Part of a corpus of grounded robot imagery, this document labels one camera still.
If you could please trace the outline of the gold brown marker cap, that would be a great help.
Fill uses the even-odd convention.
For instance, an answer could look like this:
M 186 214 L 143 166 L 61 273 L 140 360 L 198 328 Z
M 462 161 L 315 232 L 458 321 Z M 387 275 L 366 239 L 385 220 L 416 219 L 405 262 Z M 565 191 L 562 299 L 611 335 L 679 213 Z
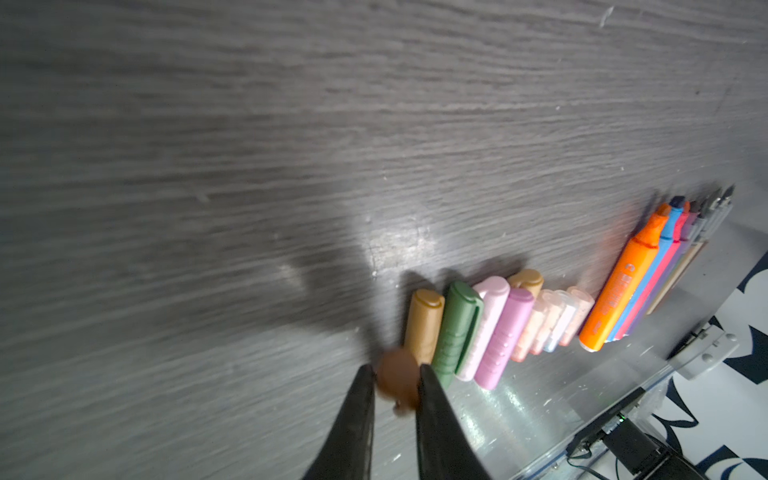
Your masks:
M 404 348 L 418 364 L 430 364 L 436 350 L 445 298 L 430 289 L 417 289 L 410 300 Z

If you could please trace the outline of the light pink cap brown marker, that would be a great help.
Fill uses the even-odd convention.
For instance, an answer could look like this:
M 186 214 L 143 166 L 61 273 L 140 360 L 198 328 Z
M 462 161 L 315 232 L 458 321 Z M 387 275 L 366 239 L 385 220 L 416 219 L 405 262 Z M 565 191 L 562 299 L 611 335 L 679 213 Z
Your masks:
M 710 220 L 705 225 L 705 229 L 702 231 L 701 237 L 704 242 L 708 242 L 714 232 L 718 229 L 724 218 L 732 209 L 732 197 L 735 191 L 735 185 L 732 184 L 728 187 L 724 193 L 720 196 L 720 201 L 717 204 L 714 212 L 711 215 Z

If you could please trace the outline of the pink red highlighter pen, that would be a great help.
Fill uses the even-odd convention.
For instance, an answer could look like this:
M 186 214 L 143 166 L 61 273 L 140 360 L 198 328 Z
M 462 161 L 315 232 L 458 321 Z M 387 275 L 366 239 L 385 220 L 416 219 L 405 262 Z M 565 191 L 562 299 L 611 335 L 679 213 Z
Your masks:
M 670 215 L 660 235 L 658 252 L 620 316 L 617 325 L 609 335 L 609 342 L 620 340 L 626 333 L 628 329 L 627 324 L 634 320 L 639 312 L 639 308 L 647 300 L 650 291 L 661 276 L 663 262 L 670 258 L 670 249 L 675 244 L 675 241 L 679 239 L 682 226 L 681 218 L 689 213 L 690 203 L 684 196 L 675 196 L 669 202 L 669 205 L 671 207 Z

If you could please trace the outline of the pink cap green marker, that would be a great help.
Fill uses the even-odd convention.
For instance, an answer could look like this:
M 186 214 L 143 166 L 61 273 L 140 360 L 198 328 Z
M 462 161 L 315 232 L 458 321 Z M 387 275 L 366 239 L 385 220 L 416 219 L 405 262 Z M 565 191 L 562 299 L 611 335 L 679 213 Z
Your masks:
M 715 216 L 719 203 L 722 197 L 722 190 L 720 188 L 713 191 L 704 201 L 703 206 L 700 209 L 699 216 L 697 217 L 691 236 L 691 245 L 699 243 L 702 240 L 704 231 L 708 228 L 708 225 L 712 222 Z

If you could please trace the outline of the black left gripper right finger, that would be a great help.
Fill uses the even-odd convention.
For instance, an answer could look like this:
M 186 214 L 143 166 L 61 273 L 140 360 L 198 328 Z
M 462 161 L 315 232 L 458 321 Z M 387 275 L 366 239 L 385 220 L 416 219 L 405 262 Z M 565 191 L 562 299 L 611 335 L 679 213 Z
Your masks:
M 471 448 L 436 373 L 420 366 L 416 413 L 420 479 L 490 479 Z

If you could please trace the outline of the clear blue pen cap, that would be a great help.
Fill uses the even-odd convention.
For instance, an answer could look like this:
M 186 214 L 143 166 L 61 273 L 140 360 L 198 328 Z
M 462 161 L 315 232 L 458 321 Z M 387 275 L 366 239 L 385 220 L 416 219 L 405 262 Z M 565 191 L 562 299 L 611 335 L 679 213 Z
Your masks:
M 556 294 L 563 302 L 563 309 L 544 343 L 543 350 L 548 353 L 553 352 L 557 348 L 561 337 L 575 317 L 579 306 L 578 302 L 568 292 L 557 290 Z

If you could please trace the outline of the clear pink pen cap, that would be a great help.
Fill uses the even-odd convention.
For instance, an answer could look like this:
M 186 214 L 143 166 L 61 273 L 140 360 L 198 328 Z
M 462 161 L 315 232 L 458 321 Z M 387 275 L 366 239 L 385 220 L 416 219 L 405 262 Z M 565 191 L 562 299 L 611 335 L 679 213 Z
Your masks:
M 532 355 L 539 355 L 557 324 L 564 308 L 565 302 L 555 291 L 545 289 L 540 292 L 539 299 L 543 300 L 546 306 L 546 315 L 544 321 L 538 330 L 534 342 L 529 350 Z

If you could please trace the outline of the clear orange pen cap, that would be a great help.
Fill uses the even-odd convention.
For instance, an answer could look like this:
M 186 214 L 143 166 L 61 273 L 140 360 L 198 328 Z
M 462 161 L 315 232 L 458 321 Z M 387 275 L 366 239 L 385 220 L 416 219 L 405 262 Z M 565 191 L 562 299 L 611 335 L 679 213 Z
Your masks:
M 563 347 L 568 346 L 573 338 L 579 333 L 595 304 L 595 299 L 592 295 L 578 286 L 571 286 L 566 292 L 576 302 L 577 308 L 572 320 L 567 325 L 559 340 L 559 345 Z

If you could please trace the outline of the gold pen cap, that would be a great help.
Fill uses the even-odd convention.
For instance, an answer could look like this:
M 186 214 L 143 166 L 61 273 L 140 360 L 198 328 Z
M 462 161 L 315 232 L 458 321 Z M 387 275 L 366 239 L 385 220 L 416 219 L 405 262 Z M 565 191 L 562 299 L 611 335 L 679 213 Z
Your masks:
M 526 290 L 537 298 L 543 288 L 544 278 L 538 270 L 523 269 L 509 276 L 507 282 L 511 288 Z

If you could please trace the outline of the blue highlighter pen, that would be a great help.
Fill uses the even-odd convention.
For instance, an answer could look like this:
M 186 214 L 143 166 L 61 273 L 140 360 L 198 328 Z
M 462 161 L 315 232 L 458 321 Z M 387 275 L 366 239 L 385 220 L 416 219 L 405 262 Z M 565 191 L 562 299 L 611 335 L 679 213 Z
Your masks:
M 675 227 L 680 216 L 684 212 L 685 203 L 686 203 L 686 200 L 684 196 L 675 196 L 670 200 L 669 205 L 671 207 L 671 210 L 670 210 L 668 220 L 660 234 L 658 251 L 656 253 L 656 256 L 654 257 L 654 260 L 652 261 L 644 277 L 640 281 L 636 291 L 634 292 L 625 310 L 619 317 L 617 324 L 614 326 L 614 329 L 611 331 L 607 339 L 607 343 L 620 339 L 619 333 L 621 331 L 621 328 L 629 319 L 630 314 L 632 313 L 635 306 L 639 303 L 639 300 L 642 294 L 644 293 L 644 291 L 646 290 L 646 288 L 648 287 L 648 284 L 652 280 L 655 274 L 655 271 L 659 267 L 661 261 L 663 260 L 667 251 L 669 250 L 670 246 L 673 243 Z

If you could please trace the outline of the dark brown marker cap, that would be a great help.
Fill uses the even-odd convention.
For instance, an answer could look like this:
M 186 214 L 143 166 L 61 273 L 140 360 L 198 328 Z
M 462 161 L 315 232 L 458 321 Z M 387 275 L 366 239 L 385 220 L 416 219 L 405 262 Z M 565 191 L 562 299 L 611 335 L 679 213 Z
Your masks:
M 393 404 L 400 417 L 412 415 L 420 406 L 420 367 L 410 351 L 397 348 L 385 352 L 375 368 L 378 395 Z

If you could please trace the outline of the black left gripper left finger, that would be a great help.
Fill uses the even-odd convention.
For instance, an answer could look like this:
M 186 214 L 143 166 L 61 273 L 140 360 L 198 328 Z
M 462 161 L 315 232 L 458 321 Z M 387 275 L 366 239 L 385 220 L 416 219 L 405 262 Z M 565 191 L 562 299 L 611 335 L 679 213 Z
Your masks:
M 369 479 L 375 422 L 375 373 L 361 366 L 304 479 Z

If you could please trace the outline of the gold cap beige marker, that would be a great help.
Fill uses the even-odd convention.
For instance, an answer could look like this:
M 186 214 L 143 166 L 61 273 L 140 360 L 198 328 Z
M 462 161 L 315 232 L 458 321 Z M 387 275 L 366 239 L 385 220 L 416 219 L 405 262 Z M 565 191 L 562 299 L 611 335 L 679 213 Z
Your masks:
M 671 248 L 672 256 L 664 264 L 662 275 L 656 282 L 654 290 L 649 297 L 649 301 L 645 305 L 645 315 L 650 315 L 654 312 L 658 304 L 667 294 L 667 291 L 670 290 L 676 282 L 676 278 L 682 269 L 680 266 L 681 259 L 686 255 L 686 252 L 690 247 L 693 226 L 705 200 L 698 203 L 696 207 L 691 207 L 689 215 L 680 229 L 677 241 L 673 243 L 673 247 Z

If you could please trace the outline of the purple highlighter pen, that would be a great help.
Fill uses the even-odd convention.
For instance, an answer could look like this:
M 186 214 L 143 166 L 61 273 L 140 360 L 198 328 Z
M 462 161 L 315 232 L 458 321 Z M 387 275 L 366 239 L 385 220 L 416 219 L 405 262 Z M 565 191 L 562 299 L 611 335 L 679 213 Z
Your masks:
M 628 336 L 634 328 L 635 321 L 641 317 L 650 305 L 652 293 L 660 289 L 663 279 L 666 278 L 671 269 L 672 261 L 677 259 L 678 250 L 681 245 L 681 235 L 685 224 L 688 222 L 690 214 L 697 215 L 701 210 L 699 201 L 685 201 L 682 212 L 677 216 L 676 223 L 672 229 L 671 238 L 666 240 L 667 236 L 662 234 L 663 245 L 659 248 L 659 260 L 655 260 L 655 267 L 652 268 L 652 276 L 641 292 L 638 301 L 634 304 L 627 321 L 620 330 L 620 338 Z

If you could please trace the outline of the orange highlighter pen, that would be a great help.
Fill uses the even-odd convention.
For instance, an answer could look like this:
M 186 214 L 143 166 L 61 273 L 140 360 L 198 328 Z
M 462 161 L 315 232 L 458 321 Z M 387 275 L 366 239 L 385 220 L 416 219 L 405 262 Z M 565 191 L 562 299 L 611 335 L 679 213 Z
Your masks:
M 613 331 L 657 256 L 670 213 L 669 204 L 659 206 L 627 242 L 579 334 L 579 343 L 585 350 L 599 351 Z

